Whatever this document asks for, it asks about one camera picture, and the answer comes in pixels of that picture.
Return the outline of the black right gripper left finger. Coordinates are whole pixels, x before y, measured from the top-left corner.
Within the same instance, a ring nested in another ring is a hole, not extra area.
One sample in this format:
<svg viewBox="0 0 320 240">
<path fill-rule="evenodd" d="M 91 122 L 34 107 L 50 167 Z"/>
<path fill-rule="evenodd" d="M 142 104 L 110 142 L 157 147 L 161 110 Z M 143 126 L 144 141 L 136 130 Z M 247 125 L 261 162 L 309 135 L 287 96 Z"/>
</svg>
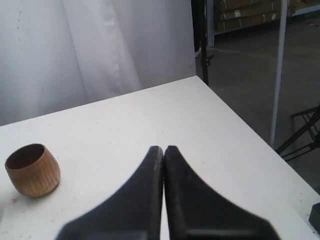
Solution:
<svg viewBox="0 0 320 240">
<path fill-rule="evenodd" d="M 111 197 L 67 223 L 58 240 L 158 240 L 161 232 L 164 157 L 149 148 L 133 175 Z"/>
</svg>

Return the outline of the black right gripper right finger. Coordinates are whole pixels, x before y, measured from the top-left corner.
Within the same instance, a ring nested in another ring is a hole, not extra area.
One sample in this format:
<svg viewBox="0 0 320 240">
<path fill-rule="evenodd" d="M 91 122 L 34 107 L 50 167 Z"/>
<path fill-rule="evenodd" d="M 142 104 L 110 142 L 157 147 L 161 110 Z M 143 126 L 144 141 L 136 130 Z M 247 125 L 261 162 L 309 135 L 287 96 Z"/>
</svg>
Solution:
<svg viewBox="0 0 320 240">
<path fill-rule="evenodd" d="M 265 219 L 230 202 L 207 185 L 178 147 L 164 154 L 164 190 L 172 240 L 275 240 Z"/>
</svg>

